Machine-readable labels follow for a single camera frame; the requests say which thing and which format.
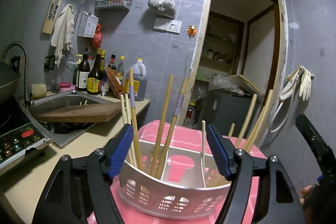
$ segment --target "wooden cutting board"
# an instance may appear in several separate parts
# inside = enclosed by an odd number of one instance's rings
[[[102,103],[66,106],[33,116],[40,122],[107,122],[119,112],[120,103]]]

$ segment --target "yellow sponge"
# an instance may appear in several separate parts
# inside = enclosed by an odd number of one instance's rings
[[[30,86],[33,93],[32,99],[38,99],[47,94],[47,86],[45,84],[31,84]]]

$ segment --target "sink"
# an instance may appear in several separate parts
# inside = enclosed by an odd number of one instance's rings
[[[55,94],[49,97],[34,101],[34,105],[29,108],[31,114],[45,113],[65,106],[76,106],[81,102],[87,104],[106,103],[106,100],[84,92],[71,90],[64,93]],[[68,123],[68,122],[38,122],[48,131],[48,137],[53,139],[54,145],[64,148],[70,142],[86,132],[95,123]]]

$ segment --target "screw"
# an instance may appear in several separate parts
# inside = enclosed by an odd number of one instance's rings
[[[241,149],[241,148],[238,148],[238,149],[236,149],[236,153],[237,153],[238,155],[242,156],[242,155],[245,154],[245,151],[244,151],[243,149]]]
[[[102,149],[102,148],[98,148],[98,149],[95,150],[94,153],[95,153],[96,155],[103,155],[104,152],[105,152],[104,149]]]
[[[69,157],[70,157],[69,155],[63,155],[61,156],[61,160],[66,161],[69,159]]]
[[[273,162],[277,162],[279,160],[277,156],[271,156],[270,159]]]

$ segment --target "red button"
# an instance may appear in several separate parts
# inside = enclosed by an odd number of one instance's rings
[[[23,138],[29,137],[30,135],[34,134],[34,130],[27,130],[21,134]]]

